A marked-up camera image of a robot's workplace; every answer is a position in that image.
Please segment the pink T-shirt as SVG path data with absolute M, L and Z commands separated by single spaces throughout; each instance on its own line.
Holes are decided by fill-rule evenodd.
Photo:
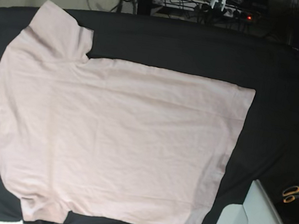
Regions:
M 46 1 L 0 61 L 0 176 L 25 221 L 202 224 L 256 91 L 111 58 Z

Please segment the white power strip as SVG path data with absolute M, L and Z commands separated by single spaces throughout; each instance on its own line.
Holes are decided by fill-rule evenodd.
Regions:
M 252 22 L 255 18 L 252 12 L 238 9 L 235 6 L 228 5 L 221 8 L 218 5 L 215 5 L 212 7 L 211 4 L 200 0 L 153 0 L 153 4 L 167 8 L 171 7 L 174 9 L 190 11 L 208 12 L 209 10 L 213 10 L 215 13 L 221 13 L 226 18 L 237 18 L 248 22 Z

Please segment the black table cloth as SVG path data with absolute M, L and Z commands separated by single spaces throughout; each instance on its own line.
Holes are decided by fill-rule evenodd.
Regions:
M 299 224 L 299 200 L 281 193 L 299 185 L 299 52 L 233 30 L 131 14 L 71 10 L 94 31 L 91 58 L 123 58 L 154 67 L 253 88 L 256 95 L 227 165 L 213 209 L 203 224 L 216 224 L 223 208 L 243 202 L 261 181 L 284 224 Z M 126 224 L 70 214 L 66 224 Z

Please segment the orange handled scissors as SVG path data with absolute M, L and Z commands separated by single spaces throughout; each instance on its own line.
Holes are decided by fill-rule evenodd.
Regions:
M 284 204 L 289 204 L 299 199 L 299 186 L 291 186 L 282 191 L 282 200 Z

